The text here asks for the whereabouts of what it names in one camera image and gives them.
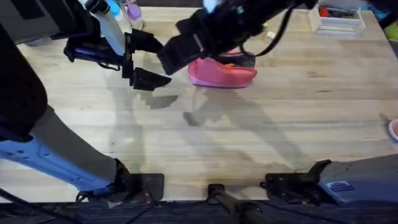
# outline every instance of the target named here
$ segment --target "black mount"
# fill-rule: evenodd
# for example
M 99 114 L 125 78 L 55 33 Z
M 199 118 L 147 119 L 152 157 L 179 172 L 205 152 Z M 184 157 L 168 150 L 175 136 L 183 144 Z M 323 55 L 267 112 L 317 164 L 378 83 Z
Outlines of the black mount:
M 135 68 L 131 54 L 136 50 L 158 53 L 163 45 L 154 37 L 153 34 L 137 29 L 132 29 L 131 34 L 124 33 L 126 37 L 126 47 L 123 60 L 122 77 L 130 80 L 130 86 L 135 90 L 154 91 L 158 87 L 169 84 L 172 79 L 156 73 L 147 71 L 143 68 Z
M 287 203 L 321 203 L 337 204 L 337 201 L 327 194 L 319 185 L 320 174 L 330 160 L 317 162 L 308 173 L 297 174 L 267 174 L 266 181 L 260 186 L 267 190 L 268 197 L 282 199 Z
M 118 159 L 114 182 L 105 189 L 79 192 L 76 201 L 87 198 L 90 203 L 110 207 L 114 203 L 156 203 L 164 196 L 163 174 L 130 174 Z
M 209 204 L 220 204 L 228 212 L 231 223 L 241 224 L 278 224 L 268 219 L 260 206 L 253 201 L 238 200 L 225 192 L 222 184 L 208 186 Z

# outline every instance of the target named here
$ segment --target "white box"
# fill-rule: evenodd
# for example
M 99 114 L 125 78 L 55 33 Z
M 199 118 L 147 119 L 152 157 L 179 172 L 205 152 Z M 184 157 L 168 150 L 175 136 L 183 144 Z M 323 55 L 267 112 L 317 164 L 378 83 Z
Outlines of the white box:
M 321 17 L 317 4 L 310 11 L 309 17 L 312 31 L 316 34 L 358 35 L 366 27 L 359 9 L 352 19 Z

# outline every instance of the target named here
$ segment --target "blue label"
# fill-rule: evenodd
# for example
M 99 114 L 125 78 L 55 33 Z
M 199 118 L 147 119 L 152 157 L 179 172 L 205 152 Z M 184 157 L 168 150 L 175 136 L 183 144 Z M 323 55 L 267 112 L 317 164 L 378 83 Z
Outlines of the blue label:
M 349 184 L 347 181 L 338 181 L 338 182 L 331 182 L 326 184 L 330 190 L 334 192 L 342 192 L 342 191 L 349 191 L 355 190 L 355 188 Z

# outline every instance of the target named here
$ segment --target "wooden table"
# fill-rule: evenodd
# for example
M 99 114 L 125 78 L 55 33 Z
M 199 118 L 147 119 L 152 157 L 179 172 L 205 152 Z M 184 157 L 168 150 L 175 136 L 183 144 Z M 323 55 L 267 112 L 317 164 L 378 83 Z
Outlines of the wooden table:
M 194 10 L 145 7 L 146 31 L 165 43 Z M 253 85 L 240 90 L 194 87 L 183 69 L 166 88 L 136 91 L 121 72 L 70 63 L 65 40 L 20 49 L 62 120 L 131 172 L 165 174 L 165 200 L 203 199 L 209 183 L 265 198 L 257 186 L 266 173 L 398 152 L 385 132 L 385 122 L 398 118 L 397 59 L 373 14 L 363 12 L 358 37 L 314 35 L 307 14 L 294 12 L 280 45 L 257 60 Z M 259 52 L 267 44 L 260 35 L 246 47 Z M 134 60 L 163 73 L 154 54 Z M 0 161 L 0 186 L 31 202 L 76 195 L 73 186 L 8 161 Z

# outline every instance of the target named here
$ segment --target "pink object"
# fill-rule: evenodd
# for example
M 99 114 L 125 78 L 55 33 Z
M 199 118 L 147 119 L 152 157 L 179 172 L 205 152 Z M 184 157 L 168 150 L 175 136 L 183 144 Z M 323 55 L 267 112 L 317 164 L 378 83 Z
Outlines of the pink object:
M 398 141 L 398 119 L 392 120 L 388 124 L 388 132 L 395 141 Z
M 188 66 L 192 84 L 218 88 L 245 88 L 257 75 L 257 70 L 223 65 L 212 58 L 196 59 Z
M 130 20 L 139 21 L 141 19 L 141 8 L 137 4 L 127 3 L 124 7 L 126 8 L 127 16 Z

